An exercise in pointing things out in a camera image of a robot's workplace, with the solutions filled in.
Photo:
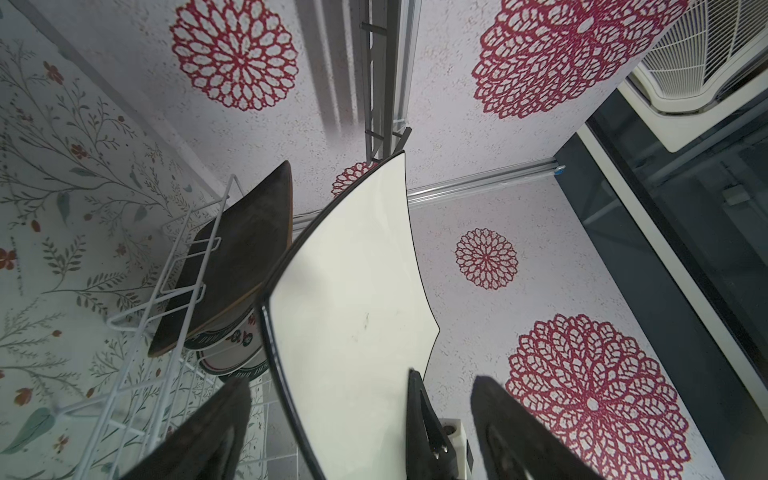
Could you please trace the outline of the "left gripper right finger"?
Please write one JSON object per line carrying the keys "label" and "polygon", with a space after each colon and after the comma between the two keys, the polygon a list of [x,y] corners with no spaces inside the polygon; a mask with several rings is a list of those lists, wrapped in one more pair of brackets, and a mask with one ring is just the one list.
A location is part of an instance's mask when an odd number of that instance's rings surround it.
{"label": "left gripper right finger", "polygon": [[489,479],[600,477],[493,378],[475,378],[470,404]]}

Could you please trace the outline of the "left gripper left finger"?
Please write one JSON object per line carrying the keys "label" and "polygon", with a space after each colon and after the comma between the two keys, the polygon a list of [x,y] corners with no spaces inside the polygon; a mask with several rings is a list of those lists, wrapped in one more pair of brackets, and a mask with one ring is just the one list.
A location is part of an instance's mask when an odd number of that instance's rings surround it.
{"label": "left gripper left finger", "polygon": [[126,479],[232,479],[251,409],[249,383],[227,381]]}

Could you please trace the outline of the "white square plate black rim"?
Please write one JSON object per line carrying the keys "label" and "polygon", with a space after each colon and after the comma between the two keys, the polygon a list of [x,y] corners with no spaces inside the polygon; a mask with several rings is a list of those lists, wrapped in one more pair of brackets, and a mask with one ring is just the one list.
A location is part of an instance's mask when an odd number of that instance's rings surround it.
{"label": "white square plate black rim", "polygon": [[414,247],[404,154],[312,220],[255,308],[311,476],[404,478],[408,376],[425,371],[439,334]]}

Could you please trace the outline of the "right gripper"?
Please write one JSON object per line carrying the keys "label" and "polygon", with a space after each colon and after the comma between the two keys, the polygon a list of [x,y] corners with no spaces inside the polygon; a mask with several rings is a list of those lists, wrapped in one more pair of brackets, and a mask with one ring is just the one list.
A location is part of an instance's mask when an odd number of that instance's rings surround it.
{"label": "right gripper", "polygon": [[421,374],[410,369],[406,400],[406,476],[409,480],[471,480],[474,457],[461,420],[440,418]]}

